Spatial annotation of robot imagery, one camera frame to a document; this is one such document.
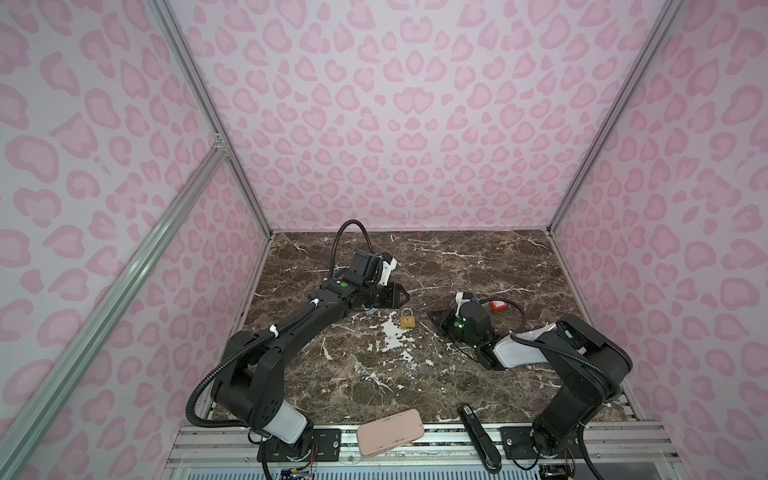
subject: padlock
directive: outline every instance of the padlock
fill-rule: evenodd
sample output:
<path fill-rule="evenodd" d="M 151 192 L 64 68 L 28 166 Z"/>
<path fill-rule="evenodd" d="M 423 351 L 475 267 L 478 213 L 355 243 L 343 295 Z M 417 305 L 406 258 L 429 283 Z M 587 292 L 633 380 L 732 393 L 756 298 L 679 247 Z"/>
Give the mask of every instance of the padlock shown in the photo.
<path fill-rule="evenodd" d="M 410 310 L 411 314 L 400 317 L 400 328 L 403 330 L 416 328 L 416 317 L 413 316 L 413 310 L 404 308 L 402 309 L 402 312 L 405 313 L 406 310 Z"/>

